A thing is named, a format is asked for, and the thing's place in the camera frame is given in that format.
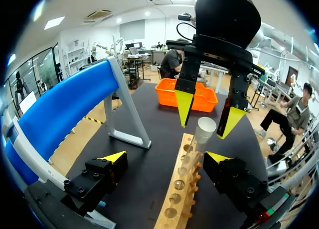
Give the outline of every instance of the orange basket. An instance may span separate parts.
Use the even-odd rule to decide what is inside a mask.
[[[176,79],[163,78],[155,87],[161,105],[177,107],[175,96]],[[210,113],[218,103],[215,91],[205,88],[203,84],[196,83],[192,110]]]

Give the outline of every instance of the blue padded bar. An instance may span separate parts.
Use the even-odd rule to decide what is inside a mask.
[[[68,77],[43,94],[21,117],[19,125],[36,151],[48,161],[72,128],[117,89],[118,84],[109,62],[99,62]],[[22,169],[24,166],[17,168],[20,163],[15,162],[21,158],[13,147],[8,148],[7,156],[26,182],[35,182],[29,179],[30,172]]]
[[[19,155],[16,153],[10,140],[8,140],[6,143],[5,154],[9,158],[16,171],[21,175],[25,183],[31,185],[39,179],[39,177],[24,163],[21,157],[19,157]]]

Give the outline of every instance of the clear plastic tube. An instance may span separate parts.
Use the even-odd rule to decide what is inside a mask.
[[[178,174],[185,176],[190,169],[197,164],[205,150],[208,139],[211,138],[216,130],[216,123],[211,118],[201,117],[197,122],[194,137],[184,156],[181,167],[178,169]]]

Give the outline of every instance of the wooden test tube rack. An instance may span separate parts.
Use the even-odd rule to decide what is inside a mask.
[[[184,133],[183,135],[174,171],[154,227],[155,229],[184,229],[186,228],[188,218],[192,217],[190,210],[195,204],[194,193],[198,191],[196,184],[200,179],[198,170],[201,167],[201,163],[196,163],[185,176],[178,174],[178,169],[182,165],[183,158],[192,138],[193,135],[191,134]]]

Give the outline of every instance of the man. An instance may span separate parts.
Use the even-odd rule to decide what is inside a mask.
[[[295,136],[301,135],[306,129],[310,117],[310,111],[308,108],[308,101],[313,93],[313,88],[309,83],[304,84],[303,97],[294,97],[288,103],[280,103],[280,107],[289,108],[290,111],[287,116],[271,109],[266,115],[260,126],[261,130],[254,130],[256,135],[264,139],[266,131],[272,122],[279,124],[284,129],[286,136],[285,143],[281,146],[277,153],[270,155],[268,158],[272,163],[283,158],[283,154],[288,151],[294,144]]]
[[[188,42],[186,39],[179,38],[177,41]],[[167,52],[160,64],[160,76],[162,78],[174,78],[180,73],[183,65],[184,51],[172,49]]]

